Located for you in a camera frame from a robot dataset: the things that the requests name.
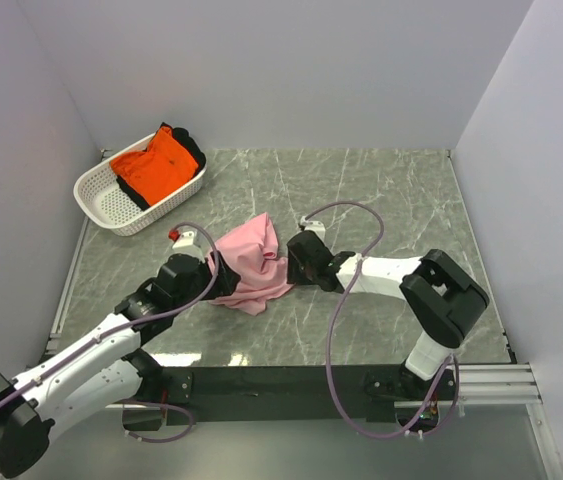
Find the pink t shirt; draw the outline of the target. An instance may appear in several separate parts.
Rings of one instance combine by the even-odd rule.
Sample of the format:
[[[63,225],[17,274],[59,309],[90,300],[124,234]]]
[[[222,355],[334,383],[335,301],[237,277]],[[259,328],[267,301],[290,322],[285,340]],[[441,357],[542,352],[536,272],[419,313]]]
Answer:
[[[251,316],[266,310],[267,302],[288,293],[288,258],[279,255],[279,242],[268,213],[262,213],[215,241],[227,265],[241,280],[235,291],[211,304]]]

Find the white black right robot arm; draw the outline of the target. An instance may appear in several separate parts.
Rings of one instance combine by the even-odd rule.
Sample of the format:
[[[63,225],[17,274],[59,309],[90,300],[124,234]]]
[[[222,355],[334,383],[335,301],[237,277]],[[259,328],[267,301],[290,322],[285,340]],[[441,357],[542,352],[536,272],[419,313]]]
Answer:
[[[446,252],[432,249],[406,259],[368,257],[342,251],[333,254],[317,233],[304,230],[287,243],[287,282],[317,286],[340,299],[331,315],[326,339],[326,382],[336,393],[331,353],[337,317],[351,295],[379,295],[403,301],[413,312],[422,333],[396,379],[372,381],[370,394],[395,393],[401,400],[422,399],[431,387],[436,400],[458,395],[459,381],[450,376],[450,357],[466,339],[490,299],[485,290]]]

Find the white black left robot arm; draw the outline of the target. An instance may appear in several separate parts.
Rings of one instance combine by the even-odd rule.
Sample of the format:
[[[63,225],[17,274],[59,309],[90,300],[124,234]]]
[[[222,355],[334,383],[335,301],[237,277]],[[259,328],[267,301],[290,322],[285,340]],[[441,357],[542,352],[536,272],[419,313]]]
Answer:
[[[24,473],[107,405],[156,393],[162,369],[143,345],[196,302],[234,293],[240,280],[221,254],[174,254],[80,340],[13,378],[0,374],[0,475]]]

